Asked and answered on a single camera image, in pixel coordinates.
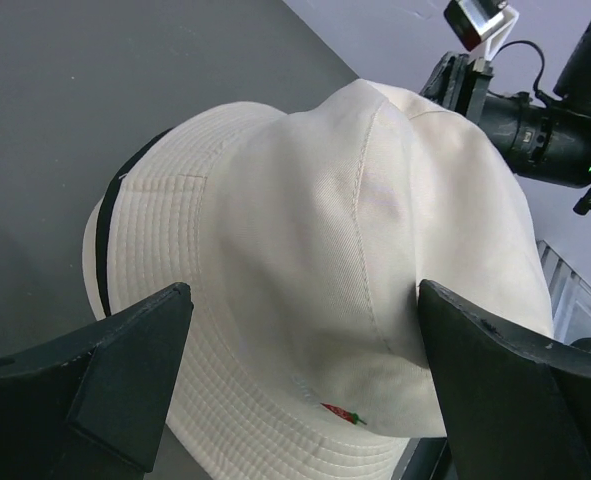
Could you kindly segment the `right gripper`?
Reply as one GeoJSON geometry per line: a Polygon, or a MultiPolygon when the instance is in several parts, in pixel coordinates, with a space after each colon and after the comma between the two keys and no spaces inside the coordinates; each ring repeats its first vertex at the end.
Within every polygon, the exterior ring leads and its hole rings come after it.
{"type": "Polygon", "coordinates": [[[491,62],[483,57],[447,52],[435,65],[420,95],[465,118],[480,118],[493,76],[491,62]]]}

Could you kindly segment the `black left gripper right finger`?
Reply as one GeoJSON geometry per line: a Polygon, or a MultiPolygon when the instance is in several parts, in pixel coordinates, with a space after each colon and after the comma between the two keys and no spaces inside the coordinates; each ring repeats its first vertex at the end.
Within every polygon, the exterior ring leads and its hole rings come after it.
{"type": "Polygon", "coordinates": [[[461,479],[591,479],[591,338],[560,343],[442,285],[421,336],[461,479]]]}

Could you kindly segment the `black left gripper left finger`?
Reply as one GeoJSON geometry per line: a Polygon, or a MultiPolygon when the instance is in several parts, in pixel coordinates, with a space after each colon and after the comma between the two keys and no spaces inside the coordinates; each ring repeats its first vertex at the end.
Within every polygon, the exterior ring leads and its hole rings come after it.
{"type": "Polygon", "coordinates": [[[0,479],[141,479],[156,461],[191,321],[175,283],[0,358],[0,479]]]}

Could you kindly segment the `cream bucket hat chili embroidery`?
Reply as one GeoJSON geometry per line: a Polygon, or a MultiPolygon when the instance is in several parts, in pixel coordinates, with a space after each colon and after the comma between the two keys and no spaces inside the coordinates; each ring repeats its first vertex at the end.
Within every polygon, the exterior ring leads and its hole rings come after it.
{"type": "Polygon", "coordinates": [[[190,287],[167,425],[214,479],[388,479],[409,440],[443,436],[424,279],[553,333],[498,150],[366,80],[306,112],[237,102],[171,129],[122,181],[107,260],[112,314],[190,287]]]}

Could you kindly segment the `beige bucket hat pink lining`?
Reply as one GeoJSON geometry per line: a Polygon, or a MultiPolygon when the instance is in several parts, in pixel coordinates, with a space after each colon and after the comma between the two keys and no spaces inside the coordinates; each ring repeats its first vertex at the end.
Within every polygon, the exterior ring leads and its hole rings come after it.
{"type": "Polygon", "coordinates": [[[82,242],[82,272],[84,286],[91,310],[96,320],[106,317],[101,303],[96,271],[96,230],[97,219],[101,203],[98,202],[92,210],[86,223],[82,242]]]}

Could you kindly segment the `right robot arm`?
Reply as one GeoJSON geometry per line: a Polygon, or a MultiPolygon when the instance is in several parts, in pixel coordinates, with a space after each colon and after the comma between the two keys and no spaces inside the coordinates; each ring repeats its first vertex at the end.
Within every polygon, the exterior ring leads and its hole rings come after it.
{"type": "Polygon", "coordinates": [[[511,47],[518,12],[505,1],[451,1],[444,18],[465,51],[440,59],[421,96],[478,125],[513,173],[585,189],[574,211],[591,212],[591,21],[551,94],[535,81],[500,95],[491,62],[511,47]]]}

